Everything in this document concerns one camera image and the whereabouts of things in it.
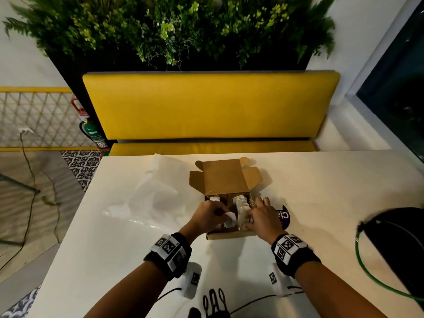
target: hand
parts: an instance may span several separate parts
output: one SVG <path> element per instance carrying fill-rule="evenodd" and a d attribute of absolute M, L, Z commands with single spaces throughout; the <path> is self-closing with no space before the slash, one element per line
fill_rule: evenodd
<path fill-rule="evenodd" d="M 212 231 L 217 225 L 230 219 L 228 215 L 224 214 L 227 212 L 230 210 L 222 202 L 211 200 L 202 202 L 190 221 L 179 232 L 191 244 L 199 235 Z"/>
<path fill-rule="evenodd" d="M 280 219 L 271 206 L 269 198 L 265 197 L 262 201 L 260 197 L 257 197 L 255 206 L 246 214 L 246 218 L 253 217 L 253 223 L 247 222 L 244 225 L 255 232 L 262 240 L 273 244 L 279 235 L 287 232 L 281 227 Z"/>

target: wall socket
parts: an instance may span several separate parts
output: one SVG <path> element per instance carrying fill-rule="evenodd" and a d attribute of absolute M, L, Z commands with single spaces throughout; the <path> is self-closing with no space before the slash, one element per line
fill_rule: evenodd
<path fill-rule="evenodd" d="M 34 134 L 34 131 L 30 127 L 18 127 L 19 134 L 21 133 L 31 133 Z"/>

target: black wrist strap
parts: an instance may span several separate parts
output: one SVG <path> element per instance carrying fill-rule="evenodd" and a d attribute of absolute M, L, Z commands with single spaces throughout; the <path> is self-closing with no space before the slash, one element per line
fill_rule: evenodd
<path fill-rule="evenodd" d="M 181 233 L 162 235 L 151 247 L 144 261 L 153 262 L 167 276 L 168 281 L 179 278 L 187 268 L 191 247 Z"/>
<path fill-rule="evenodd" d="M 297 269 L 305 262 L 317 261 L 321 263 L 320 258 L 296 235 L 280 235 L 272 244 L 271 250 L 281 272 L 293 278 Z"/>

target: table top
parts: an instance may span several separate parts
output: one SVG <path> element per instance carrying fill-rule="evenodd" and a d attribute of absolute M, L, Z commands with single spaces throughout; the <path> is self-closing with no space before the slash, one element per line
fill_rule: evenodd
<path fill-rule="evenodd" d="M 424 317 L 415 301 L 387 291 L 360 268 L 354 251 L 356 225 L 378 211 L 424 203 L 424 177 L 391 150 L 299 153 L 175 155 L 176 159 L 232 159 L 247 156 L 263 182 L 253 195 L 284 204 L 288 231 L 307 242 L 322 263 L 389 318 Z M 151 245 L 166 233 L 103 215 L 124 201 L 150 168 L 153 156 L 103 158 L 42 284 L 28 318 L 82 317 L 110 288 L 142 263 Z M 182 185 L 189 185 L 182 179 Z M 148 317 L 187 317 L 203 312 L 202 297 L 222 288 L 229 311 L 273 294 L 268 277 L 274 262 L 269 245 L 258 237 L 194 241 L 190 261 L 202 266 L 196 297 L 172 293 L 153 306 Z M 360 240 L 366 267 L 378 279 L 406 291 L 365 235 Z M 165 291 L 177 286 L 171 281 Z M 305 294 L 260 300 L 234 317 L 318 317 Z"/>

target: floor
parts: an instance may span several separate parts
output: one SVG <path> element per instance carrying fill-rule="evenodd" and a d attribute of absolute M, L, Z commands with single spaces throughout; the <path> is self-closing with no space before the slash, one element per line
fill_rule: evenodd
<path fill-rule="evenodd" d="M 22 250 L 14 256 L 20 247 L 0 244 L 0 267 L 14 256 L 0 271 L 0 312 L 4 312 L 0 318 L 26 316 L 100 159 L 98 151 L 27 152 L 27 156 L 41 192 L 34 198 Z M 22 151 L 1 152 L 0 160 L 0 173 L 33 185 Z M 23 240 L 33 197 L 31 191 L 0 182 L 0 239 Z"/>

